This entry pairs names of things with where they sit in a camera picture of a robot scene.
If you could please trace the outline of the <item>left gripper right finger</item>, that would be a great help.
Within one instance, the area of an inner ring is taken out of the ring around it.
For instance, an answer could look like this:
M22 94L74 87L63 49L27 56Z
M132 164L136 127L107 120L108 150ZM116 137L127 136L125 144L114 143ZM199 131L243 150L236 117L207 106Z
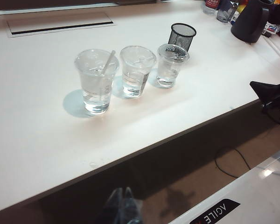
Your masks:
M123 200L123 223L124 224L142 224L143 219L137 201L133 197L130 187L125 190Z

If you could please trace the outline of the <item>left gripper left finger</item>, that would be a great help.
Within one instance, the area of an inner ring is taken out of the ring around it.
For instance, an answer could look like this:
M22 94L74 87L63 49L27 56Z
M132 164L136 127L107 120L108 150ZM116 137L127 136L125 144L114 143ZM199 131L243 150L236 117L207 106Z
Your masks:
M124 224L123 188L116 188L105 204L105 223Z

